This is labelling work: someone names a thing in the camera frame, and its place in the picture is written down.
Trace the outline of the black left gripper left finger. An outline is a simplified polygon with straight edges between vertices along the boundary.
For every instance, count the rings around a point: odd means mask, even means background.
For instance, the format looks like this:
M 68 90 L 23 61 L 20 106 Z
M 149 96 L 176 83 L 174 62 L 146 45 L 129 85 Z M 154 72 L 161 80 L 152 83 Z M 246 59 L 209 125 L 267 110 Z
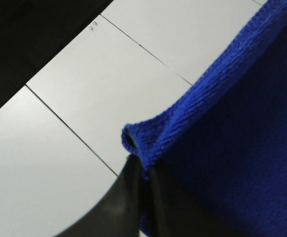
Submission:
M 130 155 L 102 199 L 59 237 L 138 237 L 141 161 Z

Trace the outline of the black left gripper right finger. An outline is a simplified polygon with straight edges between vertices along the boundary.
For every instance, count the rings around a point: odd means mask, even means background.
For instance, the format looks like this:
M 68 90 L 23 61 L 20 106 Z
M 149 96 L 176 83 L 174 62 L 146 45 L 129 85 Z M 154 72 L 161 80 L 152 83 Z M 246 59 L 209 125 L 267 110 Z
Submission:
M 155 237 L 231 237 L 232 229 L 210 216 L 185 193 L 166 166 L 149 169 Z

